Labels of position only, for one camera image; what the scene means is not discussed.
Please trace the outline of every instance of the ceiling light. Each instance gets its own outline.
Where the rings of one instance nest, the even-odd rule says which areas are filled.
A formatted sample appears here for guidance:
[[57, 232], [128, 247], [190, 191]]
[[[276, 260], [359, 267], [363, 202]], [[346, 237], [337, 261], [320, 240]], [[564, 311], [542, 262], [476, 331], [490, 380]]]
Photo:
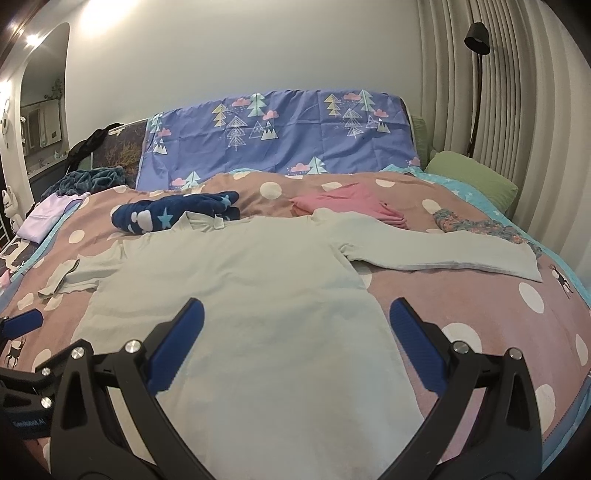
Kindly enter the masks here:
[[38, 47], [43, 43], [43, 40], [39, 38], [39, 35], [29, 35], [27, 37], [27, 45], [30, 47]]

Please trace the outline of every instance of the pillow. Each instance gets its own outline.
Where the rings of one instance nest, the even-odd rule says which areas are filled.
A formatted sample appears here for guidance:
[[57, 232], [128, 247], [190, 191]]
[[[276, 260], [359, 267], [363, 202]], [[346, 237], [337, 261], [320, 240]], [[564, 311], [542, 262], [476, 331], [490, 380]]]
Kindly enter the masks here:
[[429, 135], [427, 132], [427, 124], [422, 116], [411, 115], [413, 123], [415, 148], [417, 155], [421, 160], [421, 169], [425, 170], [429, 163]]
[[425, 172], [473, 186], [503, 213], [511, 206], [519, 191], [517, 185], [494, 170], [456, 152], [439, 152], [429, 162]]

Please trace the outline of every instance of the arched mirror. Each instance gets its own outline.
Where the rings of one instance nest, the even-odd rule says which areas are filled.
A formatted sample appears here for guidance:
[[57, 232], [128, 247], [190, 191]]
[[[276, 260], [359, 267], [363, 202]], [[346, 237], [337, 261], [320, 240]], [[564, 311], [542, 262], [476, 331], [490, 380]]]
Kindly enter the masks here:
[[53, 30], [31, 54], [22, 78], [22, 149], [33, 190], [65, 160], [69, 148], [64, 103], [69, 35], [67, 23]]

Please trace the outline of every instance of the blue gripper pad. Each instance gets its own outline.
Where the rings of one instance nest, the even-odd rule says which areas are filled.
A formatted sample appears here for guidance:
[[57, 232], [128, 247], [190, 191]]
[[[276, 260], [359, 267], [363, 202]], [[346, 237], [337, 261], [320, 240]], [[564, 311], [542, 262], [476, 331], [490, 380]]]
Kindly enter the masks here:
[[29, 310], [5, 320], [0, 332], [0, 339], [4, 337], [8, 340], [14, 340], [38, 329], [41, 325], [43, 325], [43, 314], [37, 309]]
[[193, 300], [150, 358], [146, 388], [152, 395], [168, 390], [205, 322], [203, 303]]
[[390, 325], [423, 386], [441, 397], [447, 387], [446, 364], [400, 299], [390, 305]]

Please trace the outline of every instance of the pink bedspread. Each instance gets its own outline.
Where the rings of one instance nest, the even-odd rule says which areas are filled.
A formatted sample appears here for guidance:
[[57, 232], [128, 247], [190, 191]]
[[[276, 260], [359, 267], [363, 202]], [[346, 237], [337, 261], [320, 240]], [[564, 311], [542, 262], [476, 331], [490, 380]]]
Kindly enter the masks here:
[[[398, 173], [303, 177], [272, 173], [218, 174], [204, 184], [202, 191], [236, 190], [241, 196], [236, 205], [243, 216], [292, 216], [290, 198], [354, 182], [363, 183], [380, 201], [402, 212], [411, 230], [440, 233], [429, 213], [437, 205], [470, 220], [486, 219], [481, 211], [444, 187]], [[123, 203], [157, 199], [169, 193], [172, 192], [148, 194], [116, 187], [92, 195], [65, 222], [53, 249], [25, 275], [17, 294], [2, 313], [13, 316], [39, 308], [45, 318], [41, 329], [27, 335], [17, 369], [30, 370], [67, 346], [87, 308], [90, 292], [75, 292], [49, 301], [37, 297], [36, 292], [45, 286], [59, 263], [79, 254], [103, 252], [116, 238], [133, 238], [115, 229], [110, 212]], [[541, 284], [475, 270], [402, 272], [357, 263], [356, 269], [368, 291], [384, 310], [385, 322], [391, 302], [406, 297], [424, 320], [439, 325], [450, 339], [467, 341], [476, 351], [501, 355], [512, 346], [522, 349], [537, 389], [544, 437], [550, 434], [589, 373], [587, 345], [591, 344], [591, 321], [589, 308], [578, 293], [567, 294], [553, 276], [554, 265], [549, 257], [543, 255], [538, 261]], [[3, 362], [6, 353], [2, 354]], [[436, 397], [423, 388], [406, 362], [418, 405], [426, 416]], [[446, 456], [456, 454], [461, 448], [478, 409], [476, 397]]]

